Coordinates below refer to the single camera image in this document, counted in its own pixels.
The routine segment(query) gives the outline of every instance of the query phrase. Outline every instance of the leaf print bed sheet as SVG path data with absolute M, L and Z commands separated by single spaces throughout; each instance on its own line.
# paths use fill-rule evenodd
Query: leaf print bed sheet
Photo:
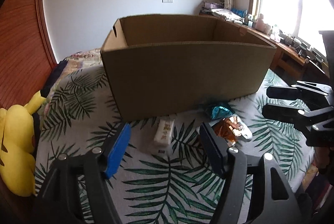
M 250 155 L 270 152 L 296 191 L 313 157 L 313 148 L 306 146 L 305 137 L 291 124 L 265 119 L 261 112 L 267 103 L 298 106 L 305 111 L 308 108 L 298 100 L 269 99 L 266 88 L 270 85 L 287 86 L 268 70 L 257 93 L 229 102 L 253 133 L 251 142 L 239 142 L 237 146 Z M 164 158 L 147 152 L 159 118 L 131 123 L 131 139 L 121 166 L 106 182 L 124 224 L 209 223 L 213 216 L 224 180 L 212 172 L 198 140 L 196 127 L 208 118 L 198 110 L 170 116 L 175 119 L 172 154 Z M 36 193 L 55 158 L 62 153 L 69 157 L 84 154 L 102 146 L 107 137 L 115 134 L 120 121 L 102 65 L 80 69 L 63 78 L 41 126 Z M 78 178 L 78 186 L 85 221 L 93 223 L 83 176 Z M 252 176 L 248 176 L 240 223 L 246 221 L 251 191 Z

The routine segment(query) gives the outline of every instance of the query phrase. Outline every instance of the window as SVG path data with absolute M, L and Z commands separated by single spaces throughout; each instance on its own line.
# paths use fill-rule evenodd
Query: window
M 334 8 L 329 0 L 259 0 L 264 21 L 313 46 L 324 56 L 321 30 L 334 30 Z

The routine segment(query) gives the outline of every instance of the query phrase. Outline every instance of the silver bolt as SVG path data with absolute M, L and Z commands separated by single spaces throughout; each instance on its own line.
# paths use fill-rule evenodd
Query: silver bolt
M 273 159 L 273 156 L 269 152 L 265 153 L 264 157 L 265 157 L 265 159 L 267 159 L 269 161 Z
M 66 160 L 66 158 L 67 158 L 67 155 L 64 153 L 58 156 L 58 159 L 61 161 Z
M 234 153 L 234 154 L 239 152 L 239 150 L 236 147 L 230 147 L 230 148 L 228 148 L 228 150 L 229 150 L 230 153 Z
M 95 147 L 91 150 L 94 154 L 99 154 L 102 152 L 102 149 L 100 147 Z

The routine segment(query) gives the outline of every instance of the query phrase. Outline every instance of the stuffed animal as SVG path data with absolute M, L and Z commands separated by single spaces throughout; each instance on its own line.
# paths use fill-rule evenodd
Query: stuffed animal
M 25 106 L 0 109 L 0 175 L 8 189 L 21 197 L 35 193 L 32 114 L 44 100 L 38 91 Z

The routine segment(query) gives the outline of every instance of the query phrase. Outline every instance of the brown cardboard box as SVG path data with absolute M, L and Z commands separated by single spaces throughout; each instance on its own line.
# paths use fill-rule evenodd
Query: brown cardboard box
M 206 16 L 118 19 L 101 49 L 125 121 L 162 116 L 258 90 L 276 47 Z

